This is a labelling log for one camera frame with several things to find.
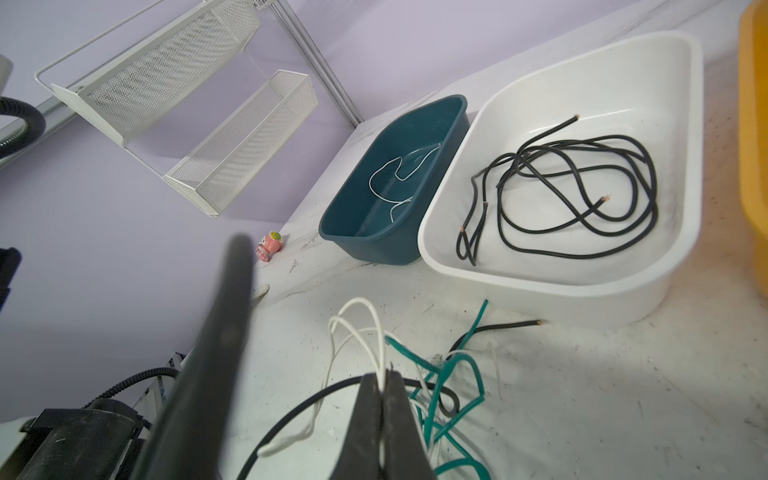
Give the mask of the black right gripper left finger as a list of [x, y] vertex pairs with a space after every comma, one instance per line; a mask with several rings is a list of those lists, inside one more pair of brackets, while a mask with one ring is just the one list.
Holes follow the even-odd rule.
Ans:
[[375, 374], [362, 377], [346, 436], [330, 479], [380, 477], [383, 396]]

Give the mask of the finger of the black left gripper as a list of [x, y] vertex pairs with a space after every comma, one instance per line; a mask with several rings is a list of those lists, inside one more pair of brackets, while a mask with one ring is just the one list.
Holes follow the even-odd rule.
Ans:
[[254, 280], [252, 239], [231, 238], [215, 299], [178, 382], [138, 457], [133, 479], [214, 479], [243, 351]]

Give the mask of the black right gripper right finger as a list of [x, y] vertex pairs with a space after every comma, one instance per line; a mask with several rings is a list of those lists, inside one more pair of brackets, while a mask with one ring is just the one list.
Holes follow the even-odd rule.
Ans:
[[382, 408], [381, 478], [436, 479], [422, 446], [423, 438], [417, 429], [404, 379], [397, 371], [386, 371]]

